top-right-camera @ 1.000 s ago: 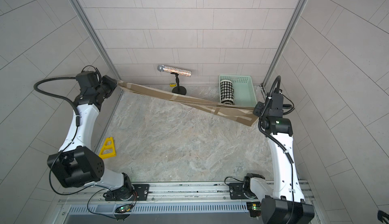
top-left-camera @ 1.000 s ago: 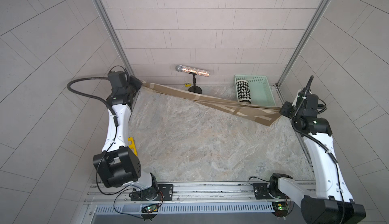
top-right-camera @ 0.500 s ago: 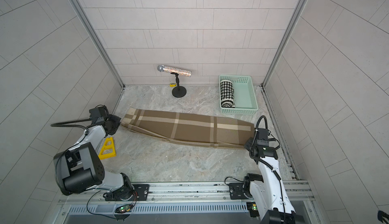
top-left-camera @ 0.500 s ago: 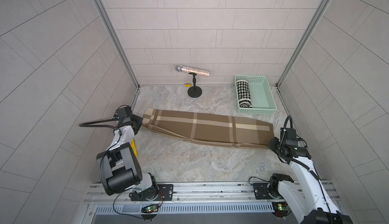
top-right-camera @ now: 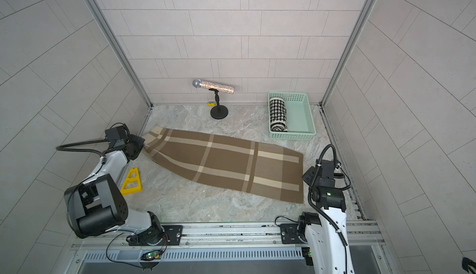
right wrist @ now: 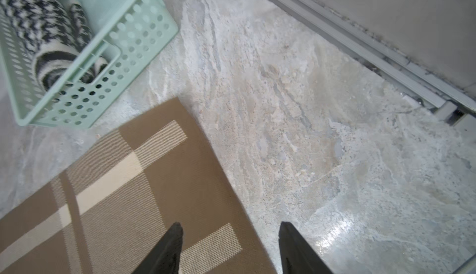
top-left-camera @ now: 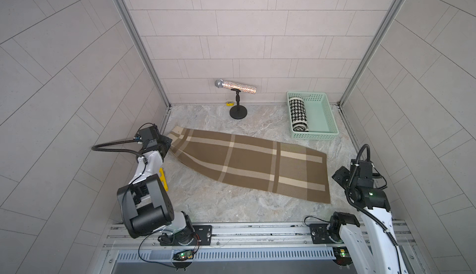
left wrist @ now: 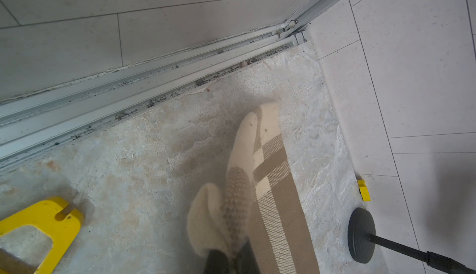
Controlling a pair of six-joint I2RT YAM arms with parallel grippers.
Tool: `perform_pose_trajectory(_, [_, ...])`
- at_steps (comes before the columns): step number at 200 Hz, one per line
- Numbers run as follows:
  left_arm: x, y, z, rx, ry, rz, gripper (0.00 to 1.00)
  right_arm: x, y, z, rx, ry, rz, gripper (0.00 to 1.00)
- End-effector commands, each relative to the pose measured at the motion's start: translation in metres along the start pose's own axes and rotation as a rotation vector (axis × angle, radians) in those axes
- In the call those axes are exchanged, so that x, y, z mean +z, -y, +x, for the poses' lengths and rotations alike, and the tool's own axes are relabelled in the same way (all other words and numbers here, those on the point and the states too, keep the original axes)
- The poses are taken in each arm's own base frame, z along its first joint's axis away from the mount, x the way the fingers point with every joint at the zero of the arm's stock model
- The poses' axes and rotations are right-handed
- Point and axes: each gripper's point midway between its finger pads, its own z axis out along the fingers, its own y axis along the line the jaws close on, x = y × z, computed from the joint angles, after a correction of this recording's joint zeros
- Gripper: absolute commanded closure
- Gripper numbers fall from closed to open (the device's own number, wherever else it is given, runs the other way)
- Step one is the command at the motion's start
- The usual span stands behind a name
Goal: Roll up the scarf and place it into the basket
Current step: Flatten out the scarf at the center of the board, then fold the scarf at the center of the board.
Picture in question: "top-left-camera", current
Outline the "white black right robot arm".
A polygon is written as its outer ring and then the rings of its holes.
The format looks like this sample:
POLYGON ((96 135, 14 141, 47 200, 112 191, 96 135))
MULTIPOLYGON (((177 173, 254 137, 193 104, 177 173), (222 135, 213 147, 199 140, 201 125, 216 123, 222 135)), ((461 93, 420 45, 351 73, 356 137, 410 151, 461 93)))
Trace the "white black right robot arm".
POLYGON ((344 189, 348 203, 357 210, 361 221, 351 213, 335 212, 328 233, 335 243, 342 243, 359 274, 407 274, 395 236, 390 203, 386 193, 374 186, 371 161, 352 159, 350 168, 341 167, 332 176, 344 189))

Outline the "brown beige plaid blanket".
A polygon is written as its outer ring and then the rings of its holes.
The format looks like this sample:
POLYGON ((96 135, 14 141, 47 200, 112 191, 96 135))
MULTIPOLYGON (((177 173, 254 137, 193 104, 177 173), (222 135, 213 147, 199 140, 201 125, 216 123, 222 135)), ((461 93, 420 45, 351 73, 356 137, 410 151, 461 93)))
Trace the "brown beige plaid blanket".
POLYGON ((301 145, 176 126, 168 137, 184 165, 218 182, 331 202, 327 155, 301 145))

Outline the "black white houndstooth scarf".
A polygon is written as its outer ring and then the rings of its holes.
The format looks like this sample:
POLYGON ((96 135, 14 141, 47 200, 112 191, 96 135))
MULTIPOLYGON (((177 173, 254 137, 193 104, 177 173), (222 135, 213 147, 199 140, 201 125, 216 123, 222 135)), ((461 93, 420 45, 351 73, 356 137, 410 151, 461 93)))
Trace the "black white houndstooth scarf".
POLYGON ((289 99, 291 127, 293 131, 309 131, 304 101, 299 97, 289 99))

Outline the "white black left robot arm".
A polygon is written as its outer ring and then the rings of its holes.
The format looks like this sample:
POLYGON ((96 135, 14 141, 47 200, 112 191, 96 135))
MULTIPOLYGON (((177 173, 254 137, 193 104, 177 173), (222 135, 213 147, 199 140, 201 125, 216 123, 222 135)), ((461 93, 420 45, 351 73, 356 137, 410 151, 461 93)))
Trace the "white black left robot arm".
POLYGON ((174 213, 161 167, 172 140, 156 125, 141 128, 134 141, 141 144, 138 166, 130 183, 117 191, 123 224, 133 239, 159 233, 160 245, 189 245, 195 230, 186 213, 174 213))

